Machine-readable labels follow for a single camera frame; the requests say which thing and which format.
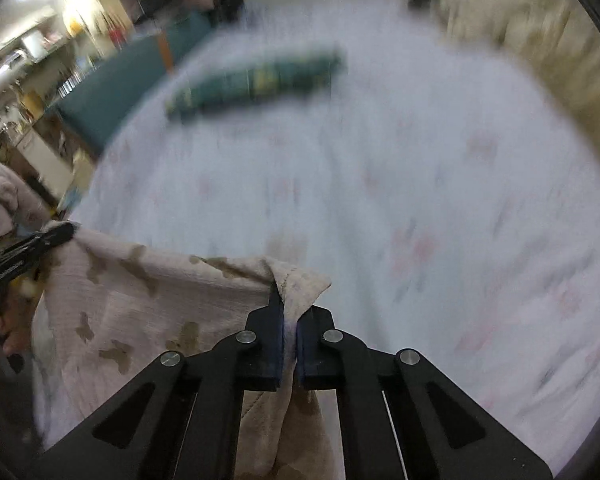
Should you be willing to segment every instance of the stained towel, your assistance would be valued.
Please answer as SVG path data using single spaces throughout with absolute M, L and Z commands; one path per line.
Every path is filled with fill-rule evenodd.
M 40 229 L 51 218 L 42 199 L 13 171 L 0 164 L 0 238 L 15 223 Z
M 327 278 L 270 258 L 203 259 L 79 229 L 53 253 L 43 298 L 64 387 L 86 417 L 165 350 L 211 350 L 267 304 L 285 303 L 276 393 L 246 392 L 236 478 L 330 479 L 333 458 L 315 393 L 293 385 L 296 322 Z
M 434 0 L 452 41 L 519 57 L 578 121 L 600 156 L 600 32 L 578 0 Z

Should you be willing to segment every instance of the brown stain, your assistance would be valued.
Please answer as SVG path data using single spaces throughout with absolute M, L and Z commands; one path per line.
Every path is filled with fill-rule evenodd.
M 47 269 L 54 269 L 62 265 L 62 260 L 58 257 L 57 251 L 51 251 L 41 259 L 42 266 Z
M 149 276 L 140 265 L 140 258 L 145 252 L 146 246 L 136 245 L 131 249 L 128 258 L 126 260 L 119 259 L 118 263 L 126 272 L 143 282 L 149 296 L 154 298 L 158 292 L 158 280 Z
M 86 312 L 80 313 L 80 325 L 75 329 L 75 333 L 80 336 L 83 343 L 87 343 L 87 341 L 91 341 L 93 339 L 93 330 L 89 326 L 89 316 L 87 316 Z
M 82 248 L 84 249 L 84 252 L 87 253 L 91 264 L 91 267 L 87 270 L 87 279 L 94 285 L 99 285 L 100 275 L 107 270 L 107 262 L 104 258 L 100 258 L 93 254 L 93 251 L 91 251 L 90 248 L 84 246 Z
M 513 211 L 513 206 L 513 199 L 510 196 L 507 197 L 507 199 L 504 202 L 504 205 L 498 213 L 498 217 L 496 218 L 495 224 L 493 225 L 493 238 L 498 236 L 504 224 L 506 224 L 509 220 Z
M 291 400 L 294 406 L 300 413 L 306 416 L 314 416 L 320 414 L 320 405 L 315 392 L 308 392 L 303 388 L 295 388 L 291 395 Z
M 198 337 L 200 336 L 200 326 L 195 321 L 187 321 L 180 329 L 180 335 L 177 339 L 169 339 L 165 343 L 167 350 L 180 352 L 185 357 L 193 355 L 198 350 Z
M 235 477 L 235 480 L 276 480 L 283 478 L 285 480 L 308 480 L 307 476 L 299 472 L 296 468 L 280 462 L 276 459 L 273 468 L 264 476 L 254 475 L 253 473 L 241 473 Z
M 131 366 L 130 354 L 133 352 L 134 348 L 125 343 L 121 343 L 120 341 L 116 341 L 115 339 L 111 340 L 111 344 L 113 345 L 113 348 L 99 350 L 98 356 L 101 359 L 111 359 L 112 361 L 115 361 L 118 365 L 118 372 L 121 375 L 125 375 L 128 373 Z
M 419 236 L 413 244 L 413 259 L 419 266 L 428 264 L 438 248 L 436 238 L 430 233 Z
M 270 283 L 269 280 L 261 278 L 256 274 L 251 274 L 249 272 L 244 272 L 243 270 L 237 269 L 236 267 L 227 263 L 226 258 L 200 258 L 200 260 L 205 262 L 208 266 L 220 270 L 222 275 L 229 280 L 234 280 L 235 278 L 245 278 L 247 280 L 253 280 L 254 282 L 264 283 L 265 285 L 269 285 Z

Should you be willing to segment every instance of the person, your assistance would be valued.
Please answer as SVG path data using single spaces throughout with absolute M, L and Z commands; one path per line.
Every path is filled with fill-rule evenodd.
M 10 286 L 2 304 L 0 336 L 5 337 L 2 351 L 5 355 L 19 354 L 31 346 L 31 320 L 37 301 L 23 297 L 16 287 Z
M 15 232 L 16 224 L 40 230 L 50 218 L 43 200 L 16 173 L 0 164 L 0 240 Z M 6 338 L 2 351 L 7 355 L 30 347 L 30 325 L 40 293 L 36 286 L 24 283 L 22 279 L 11 283 L 2 301 L 0 336 Z

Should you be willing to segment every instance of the white bedsheet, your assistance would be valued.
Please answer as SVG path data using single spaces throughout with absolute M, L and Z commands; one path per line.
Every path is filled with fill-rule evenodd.
M 165 117 L 188 80 L 334 46 L 330 93 Z M 72 219 L 331 276 L 339 328 L 419 349 L 554 472 L 600 414 L 600 164 L 525 68 L 445 46 L 398 0 L 213 36 L 128 118 Z

